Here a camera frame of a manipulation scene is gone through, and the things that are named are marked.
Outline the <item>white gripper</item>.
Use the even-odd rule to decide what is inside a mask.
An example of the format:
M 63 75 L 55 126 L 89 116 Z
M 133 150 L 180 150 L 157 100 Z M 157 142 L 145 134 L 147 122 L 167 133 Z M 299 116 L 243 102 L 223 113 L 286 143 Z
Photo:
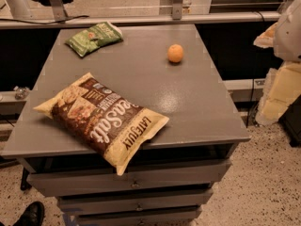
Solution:
M 301 95 L 301 0 L 293 0 L 277 23 L 262 32 L 253 44 L 263 49 L 274 44 L 275 56 L 286 61 L 279 69 L 270 69 L 264 81 L 255 120 L 269 125 L 277 122 Z

